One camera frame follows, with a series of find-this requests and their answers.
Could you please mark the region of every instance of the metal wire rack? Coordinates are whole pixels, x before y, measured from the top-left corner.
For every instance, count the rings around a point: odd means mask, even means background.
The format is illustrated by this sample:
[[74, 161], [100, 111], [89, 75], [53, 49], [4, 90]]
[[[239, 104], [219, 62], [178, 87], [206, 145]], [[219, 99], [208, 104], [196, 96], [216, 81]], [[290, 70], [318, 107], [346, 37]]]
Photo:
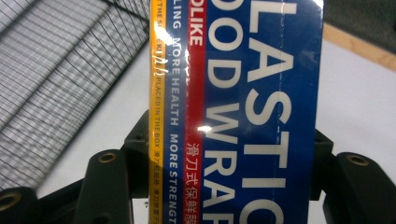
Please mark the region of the metal wire rack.
[[149, 38], [148, 0], [0, 0], [0, 189], [37, 187]]

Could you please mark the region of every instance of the plastic food wrap box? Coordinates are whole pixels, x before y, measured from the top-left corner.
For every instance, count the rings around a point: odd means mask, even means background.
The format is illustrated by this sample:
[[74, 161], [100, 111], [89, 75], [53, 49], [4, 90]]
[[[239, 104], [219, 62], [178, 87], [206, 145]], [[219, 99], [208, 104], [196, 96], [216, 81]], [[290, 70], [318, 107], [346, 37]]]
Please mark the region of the plastic food wrap box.
[[323, 2], [153, 0], [149, 223], [306, 223]]

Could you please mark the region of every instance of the red stripe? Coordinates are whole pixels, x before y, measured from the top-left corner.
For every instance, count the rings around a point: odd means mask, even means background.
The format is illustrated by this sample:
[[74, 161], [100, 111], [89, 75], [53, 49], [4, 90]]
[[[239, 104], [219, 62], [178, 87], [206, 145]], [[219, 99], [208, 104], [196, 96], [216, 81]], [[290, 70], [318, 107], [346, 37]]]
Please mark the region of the red stripe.
[[[202, 29], [197, 29], [197, 26], [194, 26], [196, 24], [202, 24]], [[188, 34], [190, 57], [186, 89], [183, 223], [201, 222], [200, 191], [203, 151], [202, 133], [198, 131], [198, 127], [203, 125], [204, 119], [205, 28], [206, 0], [190, 0]]]

